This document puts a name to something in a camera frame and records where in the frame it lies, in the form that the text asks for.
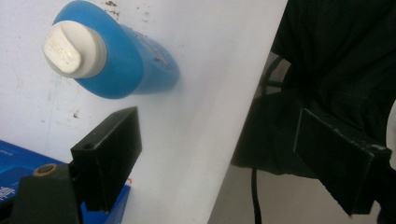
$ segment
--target black cable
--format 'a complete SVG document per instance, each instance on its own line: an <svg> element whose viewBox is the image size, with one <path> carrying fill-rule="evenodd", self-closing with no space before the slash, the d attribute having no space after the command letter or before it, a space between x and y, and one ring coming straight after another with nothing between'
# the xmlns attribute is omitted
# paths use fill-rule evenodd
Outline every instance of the black cable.
<svg viewBox="0 0 396 224"><path fill-rule="evenodd" d="M251 170L251 198L254 208L254 223L262 224L262 211L260 209L259 197L257 195L257 169Z"/></svg>
<svg viewBox="0 0 396 224"><path fill-rule="evenodd" d="M267 86L272 87L282 87L282 82L271 81L270 77L272 73L279 67L279 64L282 62L283 58L278 56L268 67L267 70L262 71L262 78L260 79L260 86L262 87L262 95L267 93Z"/></svg>

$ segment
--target black fabric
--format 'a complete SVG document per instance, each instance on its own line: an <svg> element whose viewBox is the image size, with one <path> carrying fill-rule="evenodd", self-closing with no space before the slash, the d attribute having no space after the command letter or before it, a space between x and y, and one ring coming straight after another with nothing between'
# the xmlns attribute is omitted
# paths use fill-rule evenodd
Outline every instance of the black fabric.
<svg viewBox="0 0 396 224"><path fill-rule="evenodd" d="M385 145L396 99L396 1L289 0L272 52L290 70L282 93L252 104L234 164L313 177L292 155L294 113L306 104ZM288 94L296 89L308 102Z"/></svg>

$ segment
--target flip-top cap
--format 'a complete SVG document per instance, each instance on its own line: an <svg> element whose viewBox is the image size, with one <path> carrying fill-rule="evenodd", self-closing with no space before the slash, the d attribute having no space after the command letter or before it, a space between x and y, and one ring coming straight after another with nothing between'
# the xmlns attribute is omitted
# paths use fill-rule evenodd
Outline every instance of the flip-top cap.
<svg viewBox="0 0 396 224"><path fill-rule="evenodd" d="M93 77L106 64L106 44L102 37L76 21L54 24L43 51L51 68L64 77Z"/></svg>

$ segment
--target wire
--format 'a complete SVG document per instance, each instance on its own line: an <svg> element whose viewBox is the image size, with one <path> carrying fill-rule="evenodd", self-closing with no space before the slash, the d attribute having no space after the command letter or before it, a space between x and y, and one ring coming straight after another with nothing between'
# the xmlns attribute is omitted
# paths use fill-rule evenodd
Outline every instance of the wire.
<svg viewBox="0 0 396 224"><path fill-rule="evenodd" d="M254 208L254 223L262 224L262 211L260 209L259 197L257 195L257 169L251 170L251 198Z"/></svg>

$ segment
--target plastic bottle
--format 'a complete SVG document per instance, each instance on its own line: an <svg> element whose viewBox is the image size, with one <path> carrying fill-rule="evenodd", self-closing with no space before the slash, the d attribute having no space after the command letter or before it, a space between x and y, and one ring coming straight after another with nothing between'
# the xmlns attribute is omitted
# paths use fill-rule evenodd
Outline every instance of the plastic bottle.
<svg viewBox="0 0 396 224"><path fill-rule="evenodd" d="M175 60L162 46L85 1L62 9L43 51L58 74L109 99L168 91L179 77Z"/></svg>

